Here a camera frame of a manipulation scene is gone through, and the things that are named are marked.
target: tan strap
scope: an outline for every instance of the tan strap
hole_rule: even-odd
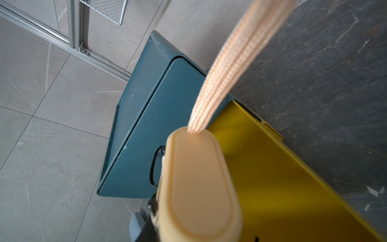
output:
[[[293,10],[294,0],[254,0],[216,57],[192,109],[188,133],[203,131],[232,86]]]

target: metal profile bar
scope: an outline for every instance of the metal profile bar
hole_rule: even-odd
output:
[[[80,51],[82,6],[78,0],[67,0],[68,35],[70,47]]]
[[[87,49],[87,55],[84,52],[77,51],[71,47],[71,39],[19,11],[3,0],[0,0],[0,16],[124,82],[128,82],[130,78],[130,72]]]
[[[128,5],[128,0],[124,0],[123,2],[123,7],[122,7],[122,11],[121,11],[121,16],[120,16],[120,22],[119,22],[119,25],[122,24],[123,22],[123,16],[125,15],[125,10],[126,10],[126,6]]]

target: gray tile floor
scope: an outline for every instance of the gray tile floor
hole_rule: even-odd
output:
[[[0,241],[130,241],[141,199],[99,197],[126,83],[0,18]]]

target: yellow plastic panel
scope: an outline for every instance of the yellow plastic panel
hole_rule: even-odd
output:
[[[240,241],[382,241],[264,124],[233,101],[208,128],[242,207]]]

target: teal storage bin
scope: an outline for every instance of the teal storage bin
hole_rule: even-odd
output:
[[[117,105],[97,194],[148,198],[157,187],[149,173],[155,151],[186,126],[205,72],[157,31],[152,31]],[[214,117],[234,99],[228,95]],[[154,180],[161,174],[161,154]]]

